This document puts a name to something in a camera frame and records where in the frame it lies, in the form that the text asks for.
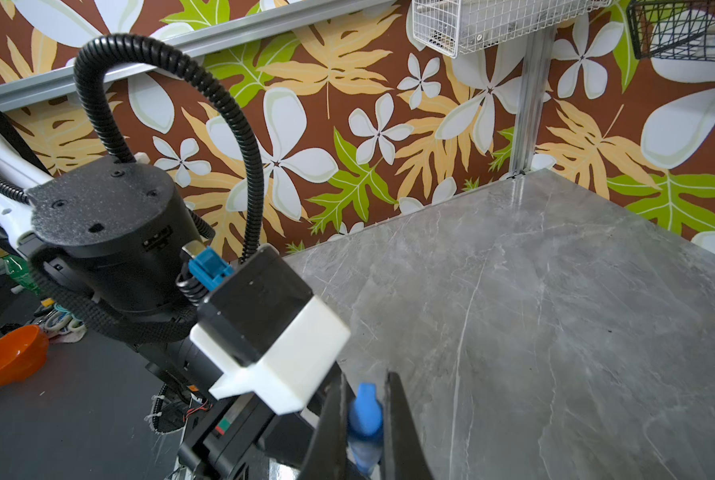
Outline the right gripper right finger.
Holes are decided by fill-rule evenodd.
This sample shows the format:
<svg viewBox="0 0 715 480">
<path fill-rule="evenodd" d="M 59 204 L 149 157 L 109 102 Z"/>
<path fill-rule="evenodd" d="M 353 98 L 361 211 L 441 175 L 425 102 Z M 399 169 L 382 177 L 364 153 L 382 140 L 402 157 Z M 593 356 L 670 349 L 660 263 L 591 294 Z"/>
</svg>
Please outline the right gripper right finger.
<svg viewBox="0 0 715 480">
<path fill-rule="evenodd" d="M 383 398 L 383 479 L 433 480 L 397 372 L 387 372 Z"/>
</svg>

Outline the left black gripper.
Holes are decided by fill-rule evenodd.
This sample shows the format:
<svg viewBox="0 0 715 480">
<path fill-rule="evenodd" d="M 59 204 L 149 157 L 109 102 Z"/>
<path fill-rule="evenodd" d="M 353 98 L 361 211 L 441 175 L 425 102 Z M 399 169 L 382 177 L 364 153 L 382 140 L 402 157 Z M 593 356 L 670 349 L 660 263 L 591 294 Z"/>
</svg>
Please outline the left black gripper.
<svg viewBox="0 0 715 480">
<path fill-rule="evenodd" d="M 273 461 L 300 474 L 318 424 L 313 400 L 286 415 L 253 393 L 221 400 L 187 421 L 179 462 L 195 479 L 262 479 Z"/>
</svg>

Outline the blue pen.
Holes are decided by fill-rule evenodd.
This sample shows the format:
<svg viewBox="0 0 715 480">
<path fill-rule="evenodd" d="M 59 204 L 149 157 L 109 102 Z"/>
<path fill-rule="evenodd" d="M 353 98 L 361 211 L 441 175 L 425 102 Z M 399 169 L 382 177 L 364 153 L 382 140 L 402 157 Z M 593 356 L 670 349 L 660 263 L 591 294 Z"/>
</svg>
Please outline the blue pen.
<svg viewBox="0 0 715 480">
<path fill-rule="evenodd" d="M 357 470 L 371 477 L 383 457 L 383 438 L 381 436 L 363 438 L 352 435 L 348 438 L 348 444 Z"/>
</svg>

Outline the blue pen cap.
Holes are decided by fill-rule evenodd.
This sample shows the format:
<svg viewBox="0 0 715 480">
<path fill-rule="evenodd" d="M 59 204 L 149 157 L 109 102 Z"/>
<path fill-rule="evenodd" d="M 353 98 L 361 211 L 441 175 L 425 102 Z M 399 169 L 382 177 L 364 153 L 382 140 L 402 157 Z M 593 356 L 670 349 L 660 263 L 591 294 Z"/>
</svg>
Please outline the blue pen cap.
<svg viewBox="0 0 715 480">
<path fill-rule="evenodd" d="M 377 385 L 362 383 L 349 406 L 349 432 L 363 440 L 375 439 L 383 432 L 383 406 L 377 399 Z"/>
</svg>

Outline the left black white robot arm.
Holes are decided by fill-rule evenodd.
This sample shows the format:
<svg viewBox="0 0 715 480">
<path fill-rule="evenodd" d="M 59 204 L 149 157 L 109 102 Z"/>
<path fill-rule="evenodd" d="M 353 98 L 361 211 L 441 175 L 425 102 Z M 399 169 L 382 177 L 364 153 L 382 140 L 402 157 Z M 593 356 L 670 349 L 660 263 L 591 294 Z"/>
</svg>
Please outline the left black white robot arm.
<svg viewBox="0 0 715 480">
<path fill-rule="evenodd" d="M 191 84 L 229 130 L 250 184 L 238 264 L 209 246 L 213 228 L 121 134 L 104 79 L 127 63 Z M 245 479 L 259 455 L 304 479 L 348 478 L 351 389 L 337 357 L 350 332 L 261 242 L 262 156 L 235 98 L 188 54 L 135 34 L 87 43 L 74 77 L 106 156 L 51 178 L 0 143 L 0 227 L 39 290 L 147 360 L 163 383 L 149 424 L 186 430 L 179 458 L 195 478 Z"/>
</svg>

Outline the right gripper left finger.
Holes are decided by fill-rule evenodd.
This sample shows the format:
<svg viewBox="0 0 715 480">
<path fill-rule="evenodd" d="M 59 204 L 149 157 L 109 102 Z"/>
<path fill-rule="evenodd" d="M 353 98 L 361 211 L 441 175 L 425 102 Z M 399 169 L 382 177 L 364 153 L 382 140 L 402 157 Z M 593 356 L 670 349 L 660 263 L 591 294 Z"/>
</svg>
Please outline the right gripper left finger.
<svg viewBox="0 0 715 480">
<path fill-rule="evenodd" d="M 334 365 L 317 390 L 318 424 L 309 444 L 299 480 L 350 479 L 348 447 L 348 401 L 352 394 L 339 365 Z"/>
</svg>

